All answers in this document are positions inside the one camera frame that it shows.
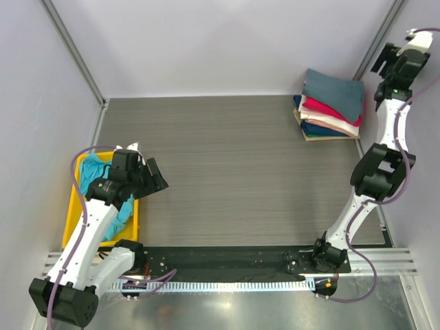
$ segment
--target folded pink shirt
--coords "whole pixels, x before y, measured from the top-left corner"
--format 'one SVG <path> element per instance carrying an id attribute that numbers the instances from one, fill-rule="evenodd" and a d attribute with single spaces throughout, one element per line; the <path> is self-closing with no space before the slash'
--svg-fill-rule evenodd
<path id="1" fill-rule="evenodd" d="M 344 116 L 342 116 L 339 112 L 337 112 L 335 109 L 329 107 L 328 105 L 319 102 L 313 98 L 309 98 L 307 96 L 302 95 L 301 98 L 305 98 L 306 100 L 304 101 L 304 103 L 302 104 L 302 106 L 304 108 L 307 108 L 309 110 L 314 110 L 317 112 L 321 112 L 325 115 L 328 116 L 332 116 L 334 118 L 337 119 L 341 119 L 344 120 L 345 122 L 348 122 L 349 124 L 352 124 L 355 127 L 359 127 L 362 123 L 362 114 L 360 115 L 359 119 L 356 120 L 355 122 L 350 122 L 348 121 Z"/>
<path id="2" fill-rule="evenodd" d="M 303 106 L 306 102 L 306 98 L 302 97 L 298 111 L 300 113 L 301 120 L 306 120 L 311 124 L 316 124 L 322 127 L 327 127 L 335 131 L 345 133 L 349 136 L 359 136 L 359 127 L 352 125 L 346 120 L 335 118 L 331 115 L 326 115 L 318 111 L 309 110 Z"/>

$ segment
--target metal floor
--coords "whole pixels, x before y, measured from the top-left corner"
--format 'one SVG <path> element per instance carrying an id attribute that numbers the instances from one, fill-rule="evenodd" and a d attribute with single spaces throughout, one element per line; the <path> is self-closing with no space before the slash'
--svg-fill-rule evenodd
<path id="1" fill-rule="evenodd" d="M 340 278 L 336 296 L 357 298 L 371 277 Z M 56 330 L 74 330 L 58 324 Z M 308 291 L 160 294 L 137 302 L 105 294 L 87 330 L 416 330 L 399 277 L 379 277 L 375 293 L 353 304 Z"/>
<path id="2" fill-rule="evenodd" d="M 312 244 L 337 219 L 353 140 L 305 142 L 290 96 L 112 99 L 99 144 L 141 144 L 170 188 L 140 203 L 148 245 Z M 374 212 L 354 243 L 383 243 Z"/>

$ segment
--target yellow plastic bin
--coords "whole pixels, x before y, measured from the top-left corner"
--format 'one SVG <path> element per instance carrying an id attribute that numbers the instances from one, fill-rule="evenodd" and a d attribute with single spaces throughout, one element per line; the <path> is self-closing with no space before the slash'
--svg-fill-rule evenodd
<path id="1" fill-rule="evenodd" d="M 113 151 L 108 151 L 106 153 L 96 153 L 96 155 L 104 162 L 109 162 L 113 158 Z M 80 177 L 80 164 L 83 159 L 85 159 L 88 154 L 81 155 L 76 161 L 75 167 L 75 178 L 79 181 Z M 72 184 L 70 201 L 69 201 L 69 211 L 67 212 L 66 226 L 64 228 L 63 235 L 63 249 L 65 249 L 67 242 L 70 240 L 70 236 L 74 232 L 74 229 L 80 219 L 83 209 L 81 208 L 80 199 L 76 193 L 75 187 Z M 139 200 L 136 199 L 133 204 L 133 216 L 130 217 L 126 223 L 126 227 L 123 231 L 117 234 L 113 241 L 101 242 L 100 246 L 114 246 L 116 242 L 120 239 L 129 239 L 130 241 L 138 241 L 138 230 L 139 230 Z"/>

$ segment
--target white wall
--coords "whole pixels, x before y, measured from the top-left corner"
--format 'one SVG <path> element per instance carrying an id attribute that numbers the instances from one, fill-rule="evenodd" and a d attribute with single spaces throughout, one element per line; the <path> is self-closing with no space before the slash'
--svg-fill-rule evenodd
<path id="1" fill-rule="evenodd" d="M 440 28 L 440 1 L 409 0 L 394 24 L 387 41 L 396 45 L 406 43 L 405 31 L 410 28 Z M 412 85 L 417 91 L 440 72 L 440 34 L 434 35 L 431 58 Z M 373 94 L 380 82 L 377 74 L 368 73 L 364 79 L 368 89 L 368 107 L 361 137 L 367 150 L 375 141 L 377 118 Z M 390 231 L 398 246 L 408 246 L 426 291 L 430 314 L 440 329 L 439 314 L 440 271 L 438 254 L 440 233 L 440 85 L 416 99 L 407 119 L 406 141 L 409 151 L 417 156 L 411 171 L 411 181 L 403 197 L 385 208 Z"/>
<path id="2" fill-rule="evenodd" d="M 106 97 L 290 94 L 351 78 L 391 0 L 54 0 Z"/>
<path id="3" fill-rule="evenodd" d="M 69 162 L 99 106 L 39 1 L 0 2 L 0 323 L 29 330 L 28 287 L 60 248 Z"/>

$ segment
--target metal corner frame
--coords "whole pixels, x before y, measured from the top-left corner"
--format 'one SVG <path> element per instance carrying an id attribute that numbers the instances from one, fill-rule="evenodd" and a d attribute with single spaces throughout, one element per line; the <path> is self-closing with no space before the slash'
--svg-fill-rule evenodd
<path id="1" fill-rule="evenodd" d="M 56 31 L 58 32 L 59 36 L 61 37 L 61 40 L 63 40 L 63 43 L 64 43 L 65 47 L 67 48 L 67 51 L 70 53 L 76 66 L 80 70 L 80 73 L 82 74 L 85 81 L 89 85 L 90 90 L 92 91 L 96 100 L 101 105 L 101 107 L 103 107 L 105 104 L 105 99 L 102 96 L 102 93 L 99 90 L 99 88 L 98 88 L 93 76 L 91 75 L 89 69 L 87 68 L 85 61 L 83 60 L 80 52 L 78 51 L 78 48 L 75 46 L 75 42 L 72 39 L 72 37 L 70 36 L 70 33 L 67 30 L 65 24 L 63 23 L 63 20 L 61 19 L 54 4 L 52 3 L 52 0 L 40 0 L 40 3 L 44 7 L 51 22 L 54 24 L 54 27 L 55 27 Z"/>
<path id="2" fill-rule="evenodd" d="M 371 41 L 364 58 L 361 60 L 356 72 L 353 76 L 354 80 L 361 80 L 367 72 L 368 66 L 371 64 L 374 56 L 376 55 L 380 45 L 384 42 L 384 39 L 388 36 L 395 20 L 402 12 L 404 6 L 408 0 L 394 0 L 391 4 L 388 12 L 386 13 L 384 20 L 377 29 L 376 35 Z"/>
<path id="3" fill-rule="evenodd" d="M 109 103 L 110 103 L 109 100 L 104 100 L 104 105 L 101 107 L 101 110 L 99 111 L 98 118 L 96 119 L 96 123 L 95 123 L 95 130 L 93 131 L 92 139 L 90 141 L 90 146 L 95 146 L 98 144 L 102 122 L 104 121 L 104 116 L 109 108 Z"/>
<path id="4" fill-rule="evenodd" d="M 416 328 L 420 330 L 434 329 L 420 292 L 420 277 L 400 276 L 400 281 Z"/>

